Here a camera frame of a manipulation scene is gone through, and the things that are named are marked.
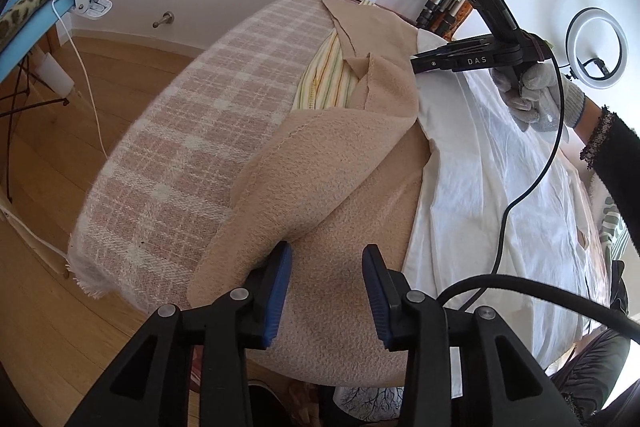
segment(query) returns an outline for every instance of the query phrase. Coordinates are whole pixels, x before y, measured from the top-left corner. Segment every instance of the beige fleece blanket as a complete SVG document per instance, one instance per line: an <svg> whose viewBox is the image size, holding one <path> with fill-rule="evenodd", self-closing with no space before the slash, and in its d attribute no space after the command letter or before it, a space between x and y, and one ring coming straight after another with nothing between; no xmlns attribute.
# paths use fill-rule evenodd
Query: beige fleece blanket
<svg viewBox="0 0 640 427"><path fill-rule="evenodd" d="M401 385L406 355L376 337L361 259L377 243L387 266L402 269L430 157L409 62L416 29L375 6L323 1L360 77L349 106L292 111L247 163L188 297L209 304L285 239L294 256L280 331L249 356L312 383Z"/></svg>

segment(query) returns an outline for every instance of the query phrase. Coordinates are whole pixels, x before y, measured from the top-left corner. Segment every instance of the metal stand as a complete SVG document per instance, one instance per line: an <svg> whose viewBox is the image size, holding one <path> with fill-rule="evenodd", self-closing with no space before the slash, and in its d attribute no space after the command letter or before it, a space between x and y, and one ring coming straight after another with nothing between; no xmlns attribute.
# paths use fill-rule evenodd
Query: metal stand
<svg viewBox="0 0 640 427"><path fill-rule="evenodd" d="M23 73L25 73L26 75L27 85L23 90L18 91L18 88L20 87L20 80L22 79ZM18 77L16 78L16 81L15 81L14 93L0 98L0 102L8 98L12 99L11 110L0 112L0 118L4 118L5 116L9 117L9 128L6 136L6 161L4 164L4 174L5 174L5 181L6 181L6 198L9 200L10 203L14 202L9 190L9 154L11 150L11 137L12 137L12 131L14 127L14 114L20 113L22 111L26 111L27 109L42 107L43 105L50 105L52 103L62 102L62 105L67 105L69 103L69 101L66 98L56 98L53 100L46 100L45 102L33 103L31 105L26 105L24 107L15 107L15 101L17 100L18 96L20 96L21 94L24 94L28 97L31 92L31 89L29 86L29 77L34 78L37 82L46 86L47 89L52 90L49 86L47 86L46 83L42 81L42 79L39 76L37 76L34 73L31 73L29 55L25 55L20 61L20 64L18 64Z"/></svg>

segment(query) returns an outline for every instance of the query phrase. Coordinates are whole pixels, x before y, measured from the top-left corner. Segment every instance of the leopard print fabric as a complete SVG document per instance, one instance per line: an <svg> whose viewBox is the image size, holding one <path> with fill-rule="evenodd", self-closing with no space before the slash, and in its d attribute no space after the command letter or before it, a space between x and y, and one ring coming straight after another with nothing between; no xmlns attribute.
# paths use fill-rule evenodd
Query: leopard print fabric
<svg viewBox="0 0 640 427"><path fill-rule="evenodd" d="M48 0L18 0L0 16L0 52L4 50L16 33Z"/></svg>

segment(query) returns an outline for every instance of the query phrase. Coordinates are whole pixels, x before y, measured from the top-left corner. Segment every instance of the gray glove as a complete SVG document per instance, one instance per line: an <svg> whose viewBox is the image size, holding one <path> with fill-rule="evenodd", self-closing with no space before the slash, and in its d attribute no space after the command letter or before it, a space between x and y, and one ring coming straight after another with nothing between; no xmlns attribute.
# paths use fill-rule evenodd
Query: gray glove
<svg viewBox="0 0 640 427"><path fill-rule="evenodd" d="M538 132L558 131L560 89L553 64L535 64L522 75L520 92L511 87L500 71L490 70L491 78L509 108L511 118L524 132L529 127ZM564 89L564 123L574 128L582 117L586 97L582 90L562 75Z"/></svg>

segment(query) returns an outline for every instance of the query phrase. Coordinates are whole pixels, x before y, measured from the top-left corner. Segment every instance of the white baseboard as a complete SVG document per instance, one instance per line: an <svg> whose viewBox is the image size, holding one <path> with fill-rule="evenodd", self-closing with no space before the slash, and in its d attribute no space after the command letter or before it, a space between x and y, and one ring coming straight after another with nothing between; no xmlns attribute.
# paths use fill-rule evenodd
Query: white baseboard
<svg viewBox="0 0 640 427"><path fill-rule="evenodd" d="M88 37L92 39L104 39L106 41L126 42L127 44L136 44L139 46L146 46L147 48L153 48L156 50L162 50L164 52L171 52L185 57L195 58L200 55L204 50L196 48L195 46L188 46L186 44L180 44L179 42L163 41L153 37L145 37L142 35L129 35L126 33L107 32L100 30L87 30L85 28L72 28L70 29L72 37ZM60 39L60 44L64 44L63 39Z"/></svg>

